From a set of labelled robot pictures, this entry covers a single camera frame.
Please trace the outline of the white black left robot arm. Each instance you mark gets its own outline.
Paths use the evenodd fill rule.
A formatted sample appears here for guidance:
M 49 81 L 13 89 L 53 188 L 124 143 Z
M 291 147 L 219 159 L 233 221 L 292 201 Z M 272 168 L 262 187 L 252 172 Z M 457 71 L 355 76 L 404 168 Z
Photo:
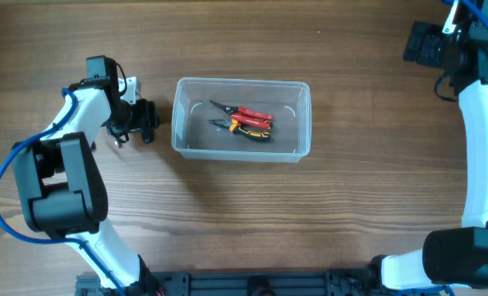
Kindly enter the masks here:
M 121 146 L 138 133 L 145 144 L 159 125 L 154 103 L 140 83 L 106 56 L 86 60 L 86 77 L 62 90 L 65 101 L 41 133 L 17 142 L 2 167 L 12 167 L 28 227 L 45 238 L 15 238 L 66 244 L 98 276 L 104 295 L 161 295 L 163 286 L 108 221 L 108 195 L 94 160 L 101 128 Z

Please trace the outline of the orange black needle-nose pliers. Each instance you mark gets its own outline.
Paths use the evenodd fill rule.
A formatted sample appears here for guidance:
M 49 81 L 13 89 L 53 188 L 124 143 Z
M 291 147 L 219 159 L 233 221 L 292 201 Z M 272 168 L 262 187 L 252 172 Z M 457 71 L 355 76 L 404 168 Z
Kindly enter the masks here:
M 266 142 L 271 139 L 268 132 L 254 132 L 242 127 L 237 120 L 224 120 L 224 119 L 210 119 L 209 123 L 228 129 L 231 133 L 244 136 L 245 138 L 258 142 Z

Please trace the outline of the red handled snips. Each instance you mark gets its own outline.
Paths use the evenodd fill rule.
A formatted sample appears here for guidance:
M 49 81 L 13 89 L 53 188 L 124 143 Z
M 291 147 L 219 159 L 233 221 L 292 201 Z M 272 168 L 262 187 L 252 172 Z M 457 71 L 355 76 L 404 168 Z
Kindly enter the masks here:
M 235 119 L 241 124 L 264 130 L 269 130 L 272 127 L 273 115 L 250 110 L 244 106 L 225 105 L 213 100 L 210 103 L 223 110 L 231 119 Z

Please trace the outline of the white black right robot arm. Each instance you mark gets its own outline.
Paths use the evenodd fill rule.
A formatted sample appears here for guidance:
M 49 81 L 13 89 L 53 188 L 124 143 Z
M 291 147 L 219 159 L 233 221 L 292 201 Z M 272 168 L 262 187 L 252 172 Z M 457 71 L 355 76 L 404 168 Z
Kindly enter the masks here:
M 457 229 L 433 231 L 421 249 L 380 256 L 366 268 L 366 292 L 433 294 L 488 289 L 488 0 L 449 2 L 444 25 L 417 22 L 403 58 L 436 67 L 448 81 L 465 125 L 467 197 Z

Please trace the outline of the black red handled screwdriver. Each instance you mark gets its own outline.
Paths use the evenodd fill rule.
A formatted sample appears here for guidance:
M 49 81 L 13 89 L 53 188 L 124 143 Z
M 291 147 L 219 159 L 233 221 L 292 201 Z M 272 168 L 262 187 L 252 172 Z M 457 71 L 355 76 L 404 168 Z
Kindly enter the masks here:
M 145 144 L 150 144 L 154 141 L 154 133 L 152 131 L 145 131 L 141 133 L 141 138 Z

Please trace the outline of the clear plastic container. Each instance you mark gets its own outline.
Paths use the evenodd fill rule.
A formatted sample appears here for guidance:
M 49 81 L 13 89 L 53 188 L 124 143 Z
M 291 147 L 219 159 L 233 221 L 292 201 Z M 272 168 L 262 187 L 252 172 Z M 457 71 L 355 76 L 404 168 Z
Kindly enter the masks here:
M 216 104 L 271 115 L 271 139 L 253 141 L 214 125 L 231 120 Z M 184 77 L 177 83 L 171 142 L 187 159 L 296 163 L 310 152 L 311 129 L 304 82 Z

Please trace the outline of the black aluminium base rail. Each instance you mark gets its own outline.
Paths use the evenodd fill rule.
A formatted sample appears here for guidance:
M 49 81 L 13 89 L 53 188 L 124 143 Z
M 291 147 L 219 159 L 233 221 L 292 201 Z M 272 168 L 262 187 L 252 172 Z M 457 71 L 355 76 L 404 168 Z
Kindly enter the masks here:
M 207 273 L 155 272 L 153 277 L 169 296 L 247 296 L 260 288 L 276 295 L 340 296 L 385 295 L 362 283 L 363 271 Z

